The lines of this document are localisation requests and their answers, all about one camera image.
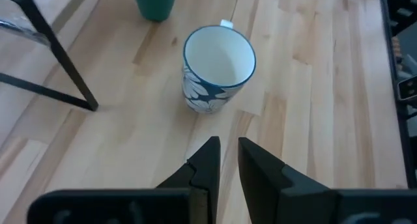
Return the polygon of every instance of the mug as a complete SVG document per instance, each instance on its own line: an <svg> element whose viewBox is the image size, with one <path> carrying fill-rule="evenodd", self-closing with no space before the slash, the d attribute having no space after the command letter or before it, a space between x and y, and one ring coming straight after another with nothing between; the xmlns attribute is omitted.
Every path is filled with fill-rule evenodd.
<svg viewBox="0 0 417 224"><path fill-rule="evenodd" d="M222 108L252 77L256 56L233 23L201 27L184 44L182 91L186 103L198 113Z"/></svg>

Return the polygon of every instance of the green cup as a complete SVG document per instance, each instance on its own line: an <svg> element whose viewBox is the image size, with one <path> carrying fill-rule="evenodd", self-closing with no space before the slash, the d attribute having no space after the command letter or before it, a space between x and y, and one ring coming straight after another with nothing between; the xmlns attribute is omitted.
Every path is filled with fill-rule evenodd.
<svg viewBox="0 0 417 224"><path fill-rule="evenodd" d="M136 0L142 16L152 21L163 21L169 16L175 0Z"/></svg>

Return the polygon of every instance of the wooden floor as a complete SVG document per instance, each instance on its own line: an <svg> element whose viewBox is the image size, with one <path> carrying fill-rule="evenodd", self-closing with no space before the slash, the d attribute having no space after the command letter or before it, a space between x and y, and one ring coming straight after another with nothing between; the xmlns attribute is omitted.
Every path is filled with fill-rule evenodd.
<svg viewBox="0 0 417 224"><path fill-rule="evenodd" d="M221 19L250 39L257 70L222 111L199 115L181 93L182 46ZM250 222L239 136L330 187L407 186L379 0L176 0L159 24L134 0L100 0L69 54L100 108L29 104L0 149L4 223L54 189L155 187L212 135L218 223ZM79 96L59 67L45 85Z"/></svg>

